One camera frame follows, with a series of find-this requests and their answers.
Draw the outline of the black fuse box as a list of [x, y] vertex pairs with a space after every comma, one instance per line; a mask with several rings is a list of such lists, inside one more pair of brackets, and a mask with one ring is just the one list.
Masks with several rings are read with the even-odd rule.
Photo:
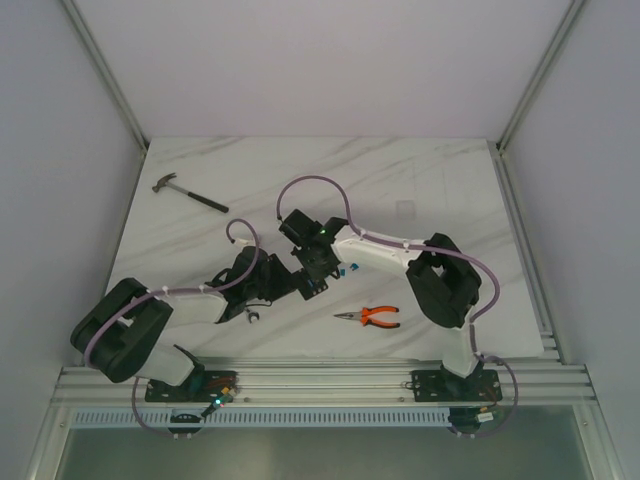
[[328, 285], [324, 279], [315, 280], [306, 273], [299, 276], [298, 291], [305, 301], [323, 293], [328, 289]]

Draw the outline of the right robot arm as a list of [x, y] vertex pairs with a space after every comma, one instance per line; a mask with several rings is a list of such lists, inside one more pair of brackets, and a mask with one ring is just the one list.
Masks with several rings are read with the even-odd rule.
[[445, 331], [444, 390], [456, 399], [476, 390], [478, 360], [467, 322], [479, 301], [481, 279], [449, 237], [435, 234], [422, 243], [394, 237], [374, 240], [356, 232], [345, 219], [332, 217], [320, 224], [298, 209], [280, 221], [279, 231], [292, 242], [292, 254], [315, 280], [337, 273], [341, 263], [406, 278], [421, 312]]

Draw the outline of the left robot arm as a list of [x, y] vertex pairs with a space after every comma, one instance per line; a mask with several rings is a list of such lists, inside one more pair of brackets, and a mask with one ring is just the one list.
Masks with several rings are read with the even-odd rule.
[[178, 309], [168, 298], [211, 300], [201, 321], [216, 324], [240, 315], [254, 300], [273, 304], [295, 291], [305, 299], [313, 292], [305, 270], [292, 272], [277, 255], [247, 246], [231, 267], [197, 288], [152, 292], [133, 277], [119, 281], [74, 328], [70, 342], [87, 366], [113, 383], [160, 381], [180, 401], [192, 402], [203, 393], [204, 367], [184, 341], [161, 341]]

